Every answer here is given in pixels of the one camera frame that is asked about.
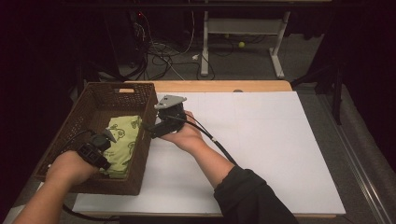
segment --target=dark background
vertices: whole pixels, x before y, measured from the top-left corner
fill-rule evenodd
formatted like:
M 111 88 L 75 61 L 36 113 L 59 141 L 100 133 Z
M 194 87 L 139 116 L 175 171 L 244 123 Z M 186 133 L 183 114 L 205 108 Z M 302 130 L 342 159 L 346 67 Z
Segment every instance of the dark background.
M 396 125 L 396 34 L 391 27 L 396 20 L 389 2 L 371 1 L 363 10 L 292 12 L 286 35 L 304 34 L 310 38 L 326 32 L 310 72 L 329 62 L 343 65 L 344 83 L 356 107 L 396 170 L 392 142 Z M 147 16 L 152 20 L 152 29 L 158 32 L 156 35 L 181 43 L 183 31 L 191 28 L 191 22 L 183 20 L 186 13 L 148 11 Z M 202 13 L 196 14 L 197 31 L 202 29 L 202 17 Z M 90 59 L 117 72 L 117 62 L 122 59 L 111 44 L 116 47 L 124 39 L 118 35 L 120 41 L 112 42 L 114 38 L 108 34 L 117 35 L 119 30 L 112 25 L 124 19 L 111 18 L 114 23 L 109 20 L 106 26 L 105 17 L 100 13 L 72 13 L 53 0 L 0 3 L 1 180 L 5 189 L 0 198 L 1 220 L 70 111 L 73 102 L 69 93 L 77 84 L 78 66 Z M 123 38 L 129 38 L 128 33 L 123 34 L 127 34 Z M 94 41 L 106 43 L 101 46 L 101 55 L 105 53 L 106 57 L 97 58 L 98 49 L 85 45 L 91 42 L 94 46 Z M 136 52 L 126 54 L 134 57 Z

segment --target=forearm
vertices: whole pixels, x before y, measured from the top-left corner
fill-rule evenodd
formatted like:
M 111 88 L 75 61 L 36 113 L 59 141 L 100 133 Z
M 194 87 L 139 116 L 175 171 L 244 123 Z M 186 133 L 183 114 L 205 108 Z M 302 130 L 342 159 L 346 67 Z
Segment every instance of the forearm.
M 195 158 L 214 189 L 234 167 L 230 161 L 208 145 L 198 147 L 190 151 L 190 154 Z
M 37 191 L 14 223 L 58 223 L 68 183 L 51 181 Z

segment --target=black cable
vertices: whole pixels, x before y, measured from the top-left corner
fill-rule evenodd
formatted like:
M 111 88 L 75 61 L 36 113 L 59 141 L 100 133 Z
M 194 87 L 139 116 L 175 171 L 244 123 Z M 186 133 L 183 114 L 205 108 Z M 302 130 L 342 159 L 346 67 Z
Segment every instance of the black cable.
M 204 127 L 201 128 L 200 126 L 198 126 L 198 125 L 196 125 L 196 124 L 194 124 L 191 121 L 188 121 L 186 119 L 180 119 L 180 118 L 176 118 L 176 117 L 172 117 L 172 116 L 166 116 L 166 117 L 169 118 L 169 119 L 176 119 L 176 120 L 180 120 L 180 121 L 186 122 L 186 123 L 190 124 L 191 126 L 193 126 L 194 128 L 198 129 L 201 133 L 206 135 L 221 150 L 221 152 L 224 154 L 224 156 L 227 158 L 227 160 L 232 162 L 235 166 L 238 165 L 236 163 L 236 161 L 233 159 L 233 157 L 230 155 L 230 153 L 228 153 L 228 151 L 224 148 L 224 146 L 222 146 L 221 143 L 216 138 L 214 138 L 212 134 L 210 134 L 208 131 L 206 131 Z
M 77 213 L 77 212 L 73 212 L 73 210 L 71 210 L 69 207 L 66 206 L 66 204 L 64 204 L 62 206 L 62 209 L 68 213 L 69 215 L 75 216 L 75 217 L 80 217 L 80 218 L 84 218 L 90 221 L 120 221 L 119 217 L 89 217 L 89 216 L 85 216 L 82 215 L 81 213 Z
M 94 132 L 93 130 L 91 130 L 91 129 L 83 130 L 83 131 L 81 131 L 81 132 L 79 132 L 79 133 L 76 133 L 76 134 L 73 135 L 69 140 L 67 140 L 61 148 L 59 148 L 59 150 L 58 150 L 58 155 L 64 153 L 64 150 L 65 150 L 68 146 L 70 146 L 70 144 L 72 144 L 73 140 L 75 140 L 77 137 L 79 137 L 80 135 L 82 135 L 82 134 L 84 134 L 84 133 L 95 134 L 95 132 Z

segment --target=white table surface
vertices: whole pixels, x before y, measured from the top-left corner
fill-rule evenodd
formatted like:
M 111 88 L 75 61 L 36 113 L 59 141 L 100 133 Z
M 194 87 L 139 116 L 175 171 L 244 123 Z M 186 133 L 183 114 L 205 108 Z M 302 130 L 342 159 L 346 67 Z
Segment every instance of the white table surface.
M 169 94 L 187 97 L 184 108 L 193 112 L 241 167 L 265 179 L 294 215 L 346 212 L 296 92 Z M 158 138 L 151 141 L 139 195 L 79 194 L 74 211 L 98 215 L 220 214 L 213 189 L 193 157 Z

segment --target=left hand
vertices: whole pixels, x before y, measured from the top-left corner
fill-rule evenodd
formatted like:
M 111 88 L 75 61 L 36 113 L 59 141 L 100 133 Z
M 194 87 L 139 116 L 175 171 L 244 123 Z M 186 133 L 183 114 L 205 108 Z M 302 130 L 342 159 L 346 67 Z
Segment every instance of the left hand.
M 70 186 L 78 185 L 98 172 L 98 168 L 85 162 L 76 151 L 66 151 L 49 168 L 47 181 L 62 181 Z

